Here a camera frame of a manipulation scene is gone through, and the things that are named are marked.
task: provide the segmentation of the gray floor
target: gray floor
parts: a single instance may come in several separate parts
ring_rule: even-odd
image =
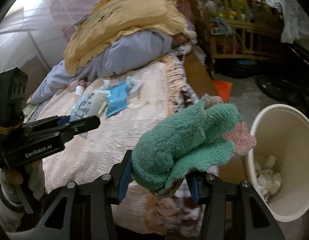
[[[215,78],[233,84],[229,103],[237,106],[242,118],[247,123],[248,130],[250,130],[253,120],[263,108],[280,103],[264,95],[255,84],[254,77],[234,79],[216,74]],[[293,222],[279,222],[279,226],[286,240],[303,240],[309,230],[309,210],[301,218]]]

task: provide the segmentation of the white bottle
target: white bottle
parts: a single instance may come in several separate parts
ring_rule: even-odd
[[[79,98],[83,95],[83,92],[86,89],[86,85],[87,85],[87,83],[84,80],[80,79],[79,85],[75,89],[75,93],[74,93],[74,101],[75,102],[78,101]]]

